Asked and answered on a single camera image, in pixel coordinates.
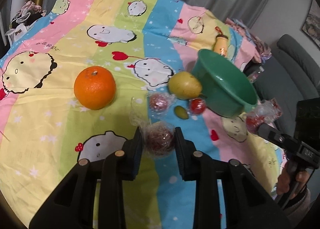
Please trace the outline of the grey sleeve right forearm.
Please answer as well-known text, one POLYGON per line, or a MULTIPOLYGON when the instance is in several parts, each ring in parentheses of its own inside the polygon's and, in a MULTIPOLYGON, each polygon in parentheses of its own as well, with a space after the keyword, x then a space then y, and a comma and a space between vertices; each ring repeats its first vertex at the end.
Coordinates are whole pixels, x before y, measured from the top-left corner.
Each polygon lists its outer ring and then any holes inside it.
POLYGON ((287 203, 284 213, 293 226, 298 224, 310 209, 311 193, 307 187, 287 203))

